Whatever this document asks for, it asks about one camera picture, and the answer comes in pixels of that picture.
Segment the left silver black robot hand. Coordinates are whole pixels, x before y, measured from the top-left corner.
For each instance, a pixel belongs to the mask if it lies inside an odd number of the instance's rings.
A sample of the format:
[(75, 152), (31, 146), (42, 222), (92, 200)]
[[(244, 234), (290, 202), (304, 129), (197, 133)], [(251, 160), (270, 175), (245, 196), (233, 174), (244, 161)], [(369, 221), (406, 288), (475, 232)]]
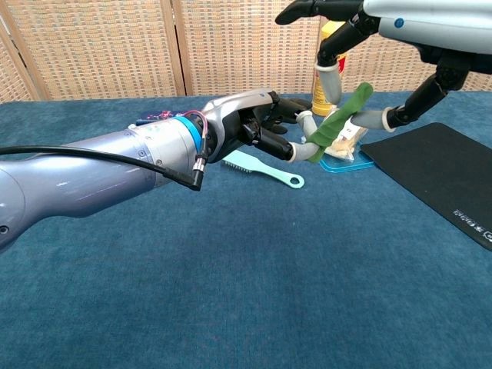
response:
[(288, 161), (293, 146), (282, 134), (282, 122), (294, 124), (296, 115), (309, 111), (312, 103), (300, 98), (282, 98), (269, 88), (224, 96), (209, 101), (202, 113), (211, 130), (208, 161), (222, 160), (242, 145), (255, 146), (276, 158)]

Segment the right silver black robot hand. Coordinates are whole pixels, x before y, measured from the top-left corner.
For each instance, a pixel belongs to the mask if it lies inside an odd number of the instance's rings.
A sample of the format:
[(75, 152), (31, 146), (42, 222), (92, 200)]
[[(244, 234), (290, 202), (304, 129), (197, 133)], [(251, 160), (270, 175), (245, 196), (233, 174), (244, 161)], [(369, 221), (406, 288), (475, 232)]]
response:
[(436, 67), (402, 105), (349, 113), (354, 125), (394, 131), (460, 90), (469, 73), (491, 73), (489, 1), (293, 1), (275, 21), (288, 25), (318, 15), (343, 24), (320, 43), (315, 64), (332, 104), (341, 100), (338, 56), (374, 34), (414, 46), (422, 62)]

